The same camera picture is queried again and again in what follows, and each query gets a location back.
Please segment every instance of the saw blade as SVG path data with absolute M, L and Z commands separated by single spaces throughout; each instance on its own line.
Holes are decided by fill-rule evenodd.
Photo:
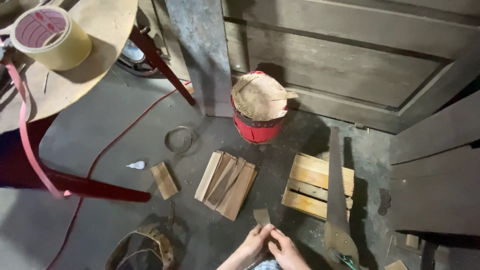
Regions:
M 340 158 L 338 127 L 330 127 L 330 161 L 328 165 L 327 221 L 350 235 L 347 221 L 347 201 Z

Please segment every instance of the red electrical cord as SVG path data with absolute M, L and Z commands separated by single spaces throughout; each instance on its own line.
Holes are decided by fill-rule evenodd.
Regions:
M 105 146 L 105 148 L 103 148 L 100 153 L 96 156 L 96 158 L 93 160 L 92 162 L 92 165 L 90 166 L 90 169 L 88 170 L 88 174 L 87 174 L 87 177 L 86 177 L 86 180 L 90 180 L 90 177 L 92 176 L 92 173 L 93 173 L 93 170 L 95 169 L 96 167 L 96 164 L 98 163 L 98 161 L 100 160 L 100 158 L 105 154 L 105 152 L 114 144 L 116 143 L 120 138 L 122 138 L 135 124 L 138 123 L 138 121 L 140 121 L 140 119 L 142 119 L 157 103 L 159 103 L 160 101 L 162 101 L 164 98 L 170 96 L 171 94 L 173 94 L 175 91 L 177 91 L 176 89 L 173 89 L 172 91 L 166 93 L 164 96 L 162 96 L 161 98 L 157 99 L 152 105 L 150 105 L 142 114 L 140 114 L 140 116 L 135 120 L 133 121 L 133 123 L 131 123 L 124 131 L 122 131 L 122 133 L 120 133 L 117 137 L 115 137 L 115 139 L 113 139 L 109 144 L 107 144 L 107 146 Z M 65 246 L 67 245 L 67 242 L 68 242 L 68 239 L 70 238 L 70 234 L 72 232 L 72 229 L 73 229 L 73 225 L 75 224 L 75 221 L 77 220 L 77 215 L 78 215 L 78 211 L 80 210 L 80 206 L 82 206 L 82 203 L 84 201 L 84 198 L 83 197 L 80 197 L 80 199 L 78 200 L 78 203 L 77 203 L 77 207 L 75 208 L 75 212 L 73 213 L 73 216 L 72 216 L 72 219 L 70 220 L 70 223 L 68 224 L 68 227 L 67 227 L 67 232 L 65 233 L 65 237 L 63 239 L 63 243 L 61 244 L 60 246 L 60 249 L 58 251 L 58 253 L 56 254 L 56 256 L 53 258 L 52 262 L 48 265 L 47 267 L 47 270 L 51 270 L 51 268 L 53 267 L 53 265 L 55 264 L 55 262 L 57 262 L 58 258 L 60 257 L 60 255 L 62 254 Z

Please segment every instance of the metal ring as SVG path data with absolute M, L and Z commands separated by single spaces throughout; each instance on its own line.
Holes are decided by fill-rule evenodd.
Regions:
M 189 136 L 190 140 L 189 140 L 187 146 L 185 147 L 185 149 L 183 149 L 182 151 L 174 151 L 173 148 L 171 147 L 171 144 L 170 144 L 170 134 L 172 134 L 175 131 L 179 131 L 179 130 L 187 130 L 189 135 L 190 135 Z M 190 146 L 192 145 L 192 142 L 193 142 L 193 134 L 192 134 L 190 128 L 188 128 L 186 126 L 179 125 L 176 128 L 169 130 L 167 132 L 167 134 L 165 134 L 165 142 L 164 142 L 165 147 L 167 147 L 167 149 L 174 154 L 184 153 L 185 151 L 187 151 L 190 148 Z

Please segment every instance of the concrete floor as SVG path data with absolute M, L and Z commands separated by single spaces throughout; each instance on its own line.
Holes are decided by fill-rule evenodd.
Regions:
M 40 145 L 43 162 L 59 171 L 86 176 L 97 153 L 154 100 L 173 87 L 166 80 L 145 80 L 114 67 L 129 87 L 109 72 L 91 92 L 61 112 Z M 165 133 L 178 126 L 194 130 L 194 143 L 185 154 L 171 154 Z M 179 93 L 162 101 L 98 163 L 93 179 L 149 191 L 148 203 L 86 199 L 69 244 L 54 269 L 103 269 L 110 253 L 138 226 L 159 222 L 165 228 L 170 202 L 164 201 L 148 169 L 125 165 L 146 161 L 147 168 L 165 161 L 177 179 L 175 224 L 170 240 L 180 269 L 215 269 L 255 225 L 252 210 L 268 207 L 271 222 L 294 239 L 313 269 L 322 269 L 323 225 L 281 204 L 294 156 L 321 156 L 328 151 L 330 125 L 340 127 L 344 166 L 355 170 L 350 224 L 363 269 L 383 269 L 402 259 L 410 270 L 420 258 L 390 248 L 391 234 L 377 214 L 378 190 L 388 185 L 388 146 L 391 135 L 356 129 L 352 124 L 302 111 L 290 111 L 282 132 L 271 144 L 255 146 L 238 134 L 232 119 L 202 117 Z M 235 222 L 193 198 L 211 153 L 223 150 L 257 166 L 258 175 Z M 55 200 L 32 190 L 0 189 L 0 269 L 43 269 L 56 254 L 71 218 L 76 197 Z

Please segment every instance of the wooden crate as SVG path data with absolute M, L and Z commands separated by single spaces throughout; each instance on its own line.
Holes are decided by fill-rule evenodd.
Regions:
M 327 161 L 303 153 L 295 156 L 290 176 L 285 187 L 282 204 L 326 220 L 328 195 Z M 345 195 L 347 196 L 347 217 L 353 205 L 354 171 L 342 168 Z

